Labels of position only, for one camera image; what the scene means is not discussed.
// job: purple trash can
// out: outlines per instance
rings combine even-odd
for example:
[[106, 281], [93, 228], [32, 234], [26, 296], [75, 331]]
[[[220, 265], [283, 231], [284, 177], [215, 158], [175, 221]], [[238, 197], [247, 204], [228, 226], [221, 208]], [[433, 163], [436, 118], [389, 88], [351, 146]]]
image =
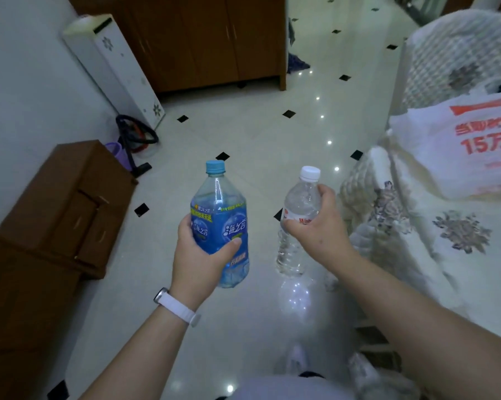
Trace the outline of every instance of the purple trash can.
[[104, 146], [110, 153], [114, 155], [117, 161], [119, 161], [124, 168], [126, 168], [128, 171], [132, 171], [132, 167], [130, 166], [130, 161], [128, 161], [126, 151], [122, 148], [120, 143], [110, 142], [106, 143]]

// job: white tile floor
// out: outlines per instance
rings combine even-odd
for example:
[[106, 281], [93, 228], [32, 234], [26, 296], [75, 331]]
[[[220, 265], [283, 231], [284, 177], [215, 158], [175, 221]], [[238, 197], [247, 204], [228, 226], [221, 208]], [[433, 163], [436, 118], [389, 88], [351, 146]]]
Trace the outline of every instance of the white tile floor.
[[[84, 289], [72, 322], [79, 331], [74, 347], [62, 349], [72, 399], [169, 285], [178, 222], [206, 177], [205, 161], [223, 151], [230, 155], [226, 175], [248, 201], [250, 273], [202, 306], [162, 398], [227, 395], [229, 384], [278, 372], [294, 341], [307, 347], [312, 370], [348, 383], [345, 361], [354, 346], [348, 296], [325, 292], [315, 263], [300, 279], [276, 273], [273, 216], [301, 166], [320, 167], [322, 181], [337, 188], [356, 162], [350, 155], [383, 132], [400, 56], [400, 47], [386, 47], [402, 45], [416, 25], [393, 0], [289, 0], [289, 11], [298, 18], [292, 52], [312, 67], [290, 75], [286, 92], [266, 80], [178, 94], [163, 104], [161, 147], [148, 152], [153, 169], [140, 178], [107, 276]], [[351, 79], [339, 80], [342, 74]], [[296, 112], [291, 119], [282, 115], [287, 109]], [[181, 115], [189, 119], [180, 123]], [[142, 203], [150, 210], [137, 217], [133, 210]], [[291, 307], [293, 297], [304, 306]]]

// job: hand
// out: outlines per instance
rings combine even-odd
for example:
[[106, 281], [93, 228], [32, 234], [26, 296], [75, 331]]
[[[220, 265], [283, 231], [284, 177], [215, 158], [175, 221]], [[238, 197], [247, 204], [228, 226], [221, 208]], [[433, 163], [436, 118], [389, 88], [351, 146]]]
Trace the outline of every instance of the hand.
[[347, 230], [336, 207], [336, 193], [326, 185], [319, 185], [321, 210], [309, 224], [284, 220], [284, 227], [306, 252], [333, 274], [338, 263], [358, 255], [348, 239]]
[[191, 215], [178, 225], [178, 242], [173, 260], [173, 281], [169, 293], [196, 311], [214, 291], [225, 265], [234, 257], [241, 239], [234, 238], [215, 254], [200, 248], [191, 231]]

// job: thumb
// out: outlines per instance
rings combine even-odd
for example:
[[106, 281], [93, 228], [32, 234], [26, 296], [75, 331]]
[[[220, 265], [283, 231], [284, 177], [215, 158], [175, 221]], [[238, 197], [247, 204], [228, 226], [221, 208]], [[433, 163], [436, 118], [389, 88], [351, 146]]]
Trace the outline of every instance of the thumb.
[[287, 230], [287, 233], [300, 241], [300, 238], [305, 230], [305, 226], [293, 219], [286, 219], [282, 223], [283, 227]]
[[214, 263], [218, 264], [219, 266], [221, 266], [222, 264], [222, 266], [224, 267], [227, 262], [229, 262], [232, 258], [234, 258], [234, 255], [239, 250], [240, 246], [241, 246], [240, 237], [236, 237], [231, 242], [226, 243], [223, 246], [223, 248], [221, 248], [215, 254], [212, 254]]

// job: foot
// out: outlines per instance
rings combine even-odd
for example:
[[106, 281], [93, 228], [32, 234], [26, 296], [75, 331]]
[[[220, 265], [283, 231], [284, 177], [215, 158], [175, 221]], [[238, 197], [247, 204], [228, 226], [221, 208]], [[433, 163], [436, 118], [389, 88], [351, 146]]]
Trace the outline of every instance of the foot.
[[299, 376], [309, 370], [309, 359], [305, 349], [299, 343], [295, 344], [287, 354], [286, 375]]

